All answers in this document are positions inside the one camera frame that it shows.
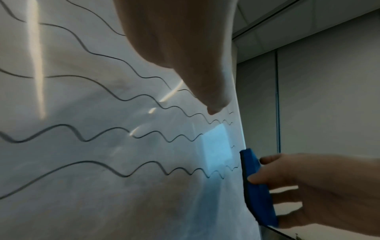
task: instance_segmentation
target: blue object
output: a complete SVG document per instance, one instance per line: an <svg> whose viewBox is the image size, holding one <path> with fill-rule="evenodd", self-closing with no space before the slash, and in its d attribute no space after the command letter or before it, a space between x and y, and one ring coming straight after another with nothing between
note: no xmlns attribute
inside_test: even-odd
<svg viewBox="0 0 380 240"><path fill-rule="evenodd" d="M247 177L260 169L260 162L250 148L240 151L243 169L244 199L249 211L262 226L278 227L273 201L267 185L253 185Z"/></svg>

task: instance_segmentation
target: black wavy line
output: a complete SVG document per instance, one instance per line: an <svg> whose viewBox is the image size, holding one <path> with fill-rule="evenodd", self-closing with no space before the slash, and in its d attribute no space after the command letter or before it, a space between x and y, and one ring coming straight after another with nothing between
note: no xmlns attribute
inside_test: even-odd
<svg viewBox="0 0 380 240"><path fill-rule="evenodd" d="M117 31L115 31L101 16L97 15L96 13L94 13L93 11L91 11L90 9L82 7L82 6L80 6L78 4L75 4L73 2L70 2L69 0L66 0L66 2L71 3L72 5L75 5L77 7L83 8L83 9L89 11L89 12L92 12L95 16L97 16L98 18L100 18L100 20L102 20L114 33L116 33L116 34L118 34L120 36L125 36L124 34L120 34Z"/></svg>
<svg viewBox="0 0 380 240"><path fill-rule="evenodd" d="M181 89L181 90L178 90L177 92L180 92L180 91L188 91L194 98L197 98L192 92L190 92L187 89Z"/></svg>
<svg viewBox="0 0 380 240"><path fill-rule="evenodd" d="M9 75L11 75L11 76L15 76L15 77L33 78L33 77L29 77L29 76L23 76L23 75L14 74L14 73L11 73L11 72L8 72L8 71L5 71L5 70L2 69L2 68L0 68L0 72L3 72L3 73L5 73L5 74L9 74ZM161 105L161 104L160 104L160 103L159 103L154 97L152 97L151 95L148 95L148 94L140 94L140 95L137 95L137 96L135 96L135 97L133 97L133 98L122 99L122 98L116 96L116 95L115 95L111 90L109 90L106 86L104 86L104 85L101 84L100 82L98 82L98 81L96 81L96 80L93 80L93 79L91 79L91 78L89 78L89 77L84 77L84 76L80 76L80 75L54 75L54 76L46 76L46 78L56 78L56 77L79 77L79 78L83 78L83 79L89 80L89 81L91 81L91 82L93 82L93 83L99 85L99 86L102 87L105 91L107 91L109 94L111 94L114 98L116 98L117 100L122 101L122 102L128 102L128 101L131 101L131 100L133 100L133 99L135 99L135 98L138 98L138 97L141 97L141 96L147 96L147 97L151 98L151 99L152 99L152 100L153 100L153 101L154 101L154 102L155 102L160 108L162 108L162 109L165 109L165 110L166 110L166 109L169 109L169 108L178 108L178 109L180 109L180 110L184 113L184 115L186 115L187 117L193 117L193 116L195 116L195 115L202 115L208 124L212 124L212 123L215 122L215 121L219 122L219 124L222 124L224 121L226 121L226 120L223 120L222 122L220 122L219 120L215 119L215 120L213 120L212 122L209 122L209 121L207 120L206 116L205 116L204 114L202 114L202 113L196 113L196 114L193 114L193 115L187 115L187 113L186 113L181 107L178 107L178 106L176 106L176 105L174 105L174 106L170 106L170 107L168 107L168 108L165 108L165 107L163 107L163 106L162 106L162 105Z"/></svg>
<svg viewBox="0 0 380 240"><path fill-rule="evenodd" d="M5 11L14 19L20 21L20 22L23 22L23 23L26 23L26 21L24 20L21 20L19 18L17 18L13 12L9 9L9 7L3 2L3 0L0 0L0 4L2 5L2 7L5 9ZM143 79L149 79L149 78L159 78L161 79L165 85L171 90L170 86L166 83L166 81L161 78L161 77L158 77L158 76L152 76L152 77L143 77L141 76L128 62L126 62L125 60L123 59L119 59L119 58L116 58L116 57L111 57L111 56L107 56L107 55L103 55L103 54L99 54L99 53L93 53L91 52L87 47L86 45L84 45L84 43L82 42L82 40L73 32L71 31L70 29L67 29L65 27L62 27L62 26L58 26L58 25L55 25L55 24L50 24L50 23L39 23L40 25L44 25L44 26L54 26L54 27L57 27L57 28L61 28L61 29L65 29L66 31L69 31L76 39L77 41L79 42L79 44L82 46L82 48L90 53L90 54L93 54L93 55L96 55L96 56L101 56L101 57L107 57L107 58L111 58L111 59L116 59L116 60L119 60L119 61L122 61L124 62L125 64L127 64L133 71L136 75L138 75L139 77L143 78Z"/></svg>
<svg viewBox="0 0 380 240"><path fill-rule="evenodd" d="M149 161L149 162L143 163L143 164L141 164L140 166L138 166L133 172L131 172L130 174L127 174L127 175L124 175L124 174L122 174L122 173L116 171L115 169L111 168L110 166L108 166L108 165L105 164L105 163L101 163L101 162L97 162L97 161L79 161L79 162L74 162L74 163L66 164L66 165L61 166L61 167L59 167L59 168L56 168L56 169L54 169L54 170L52 170L52 171L50 171L50 172L47 172L47 173L45 173L45 174L39 176L38 178L33 179L32 181L28 182L27 184L25 184L25 185L23 185L23 186L17 188L16 190L13 190L13 191L10 192L10 193L7 193L7 194L5 194L5 195L0 196L0 200L5 199L5 198L7 198L7 197L10 197L10 196L12 196L12 195L14 195L14 194L16 194L16 193L18 193L18 192L24 190L25 188L29 187L30 185L36 183L37 181L41 180L42 178L44 178L44 177L46 177L46 176L48 176L48 175L50 175L50 174L52 174L52 173L54 173L54 172L57 172L57 171L59 171L59 170L61 170L61 169L64 169L64 168L67 168L67 167L69 167L69 166L73 166L73 165L76 165L76 164L81 164L81 163L91 163L91 164L95 164L95 165L101 166L101 167L103 167L103 168L105 168L105 169L111 171L113 174L115 174L116 176L121 177L121 178L128 178L128 177L132 176L132 175L133 175L133 174L134 174L139 168L141 168L142 166L144 166L144 165L146 165L146 164L149 164L149 163L155 163L155 164L157 164L157 165L159 166L159 168L161 169L161 171L163 172L163 174L165 174L166 176L169 176L169 175L172 174L175 170L181 169L181 170L183 170L186 174L188 174L189 176L193 175L196 171L201 170L201 171L203 172L203 174L205 175L206 178L210 178L211 175L214 174L215 172L217 172L217 173L219 174L219 176L220 176L221 179L224 179L224 178L225 178L225 176L223 177L222 174L221 174L218 170L215 170L215 171L213 171L210 175L207 175L207 173L206 173L206 172L204 171L204 169L202 169L202 168L196 168L196 169L195 169L193 172L191 172L191 173L190 173L186 168L183 168L183 167L174 168L174 169L171 170L170 172L167 172L167 171L165 170L165 168L162 166L162 164L159 163L159 162L157 162L157 161ZM235 168L239 168L239 165L236 166L236 167L234 167L234 168L231 168L230 166L226 166L226 167L232 172Z"/></svg>
<svg viewBox="0 0 380 240"><path fill-rule="evenodd" d="M106 130L104 130L104 131L101 131L100 133L96 134L95 136L93 136L93 137L91 137L91 138L89 138L89 139L85 139L85 138L83 137L83 135L79 132L79 130L76 129L76 127L74 127L74 126L72 126L72 125L70 125L70 124L56 124L56 125L53 125L53 126L47 127L47 128L45 128L45 129L42 129L41 131L39 131L39 132L37 132L37 133L35 133L35 134L33 134L33 135L31 135L31 136L29 136L29 137L23 139L23 140L16 140L16 139L14 139L13 137L9 136L8 134L6 134L6 133L4 133L4 132L2 132L2 131L0 131L0 138L2 138L4 141L9 142L9 143L20 144L20 143L29 142L29 141L31 141L31 140L37 138L38 136L40 136L40 135L42 135L42 134L44 134L44 133L46 133L46 132L48 132L48 131L50 131L50 130L52 130L52 129L58 128L58 127L66 127L66 128L68 128L68 129L70 129L70 130L74 133L74 135L78 138L78 140L81 141L81 142L90 142L90 141L92 141L92 140L98 138L99 136L103 135L104 133L109 132L109 131L111 131L111 130L115 130L115 129L120 129L120 130L126 131L127 133L131 133L131 131L129 131L128 129L123 128L123 127L112 127L112 128L106 129ZM147 135L150 135L150 134L155 133L155 132L158 133L158 134L160 134L160 135L162 136L162 138L163 138L166 142L168 142L168 143L173 142L174 140L176 140L176 139L179 138L180 136L185 137L185 138L186 138L187 140L189 140L190 142L194 142L199 136L203 135L203 133L201 133L201 134L199 134L198 136L196 136L193 140L191 140L191 139L189 139L187 136L185 136L185 135L183 135L183 134L180 134L180 135L176 136L175 138L173 138L172 140L168 140L168 139L162 134L162 132L160 132L160 131L156 131L156 130L155 130L155 131L148 132L148 133L146 133L146 134L144 134L144 135L142 135L142 136L140 136L140 137L137 137L137 136L135 136L135 135L132 135L131 137L136 138L136 139L140 139L140 138L146 137Z"/></svg>

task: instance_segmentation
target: whiteboard surface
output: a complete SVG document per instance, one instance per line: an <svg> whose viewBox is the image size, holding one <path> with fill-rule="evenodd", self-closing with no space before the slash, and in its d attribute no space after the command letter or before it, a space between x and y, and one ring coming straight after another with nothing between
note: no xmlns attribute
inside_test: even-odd
<svg viewBox="0 0 380 240"><path fill-rule="evenodd" d="M110 0L0 4L0 239L260 239L236 99L208 115Z"/></svg>

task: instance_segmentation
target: skin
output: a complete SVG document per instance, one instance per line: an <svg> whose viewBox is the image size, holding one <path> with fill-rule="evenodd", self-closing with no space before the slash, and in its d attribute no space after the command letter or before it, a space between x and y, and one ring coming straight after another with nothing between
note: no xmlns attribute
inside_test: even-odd
<svg viewBox="0 0 380 240"><path fill-rule="evenodd" d="M321 224L380 236L380 161L338 155L277 154L263 157L264 166L248 177L269 189L298 186L272 193L274 204L302 202L302 207L278 216L287 229Z"/></svg>
<svg viewBox="0 0 380 240"><path fill-rule="evenodd" d="M173 68L215 114L232 99L237 0L114 0L125 35L145 60Z"/></svg>

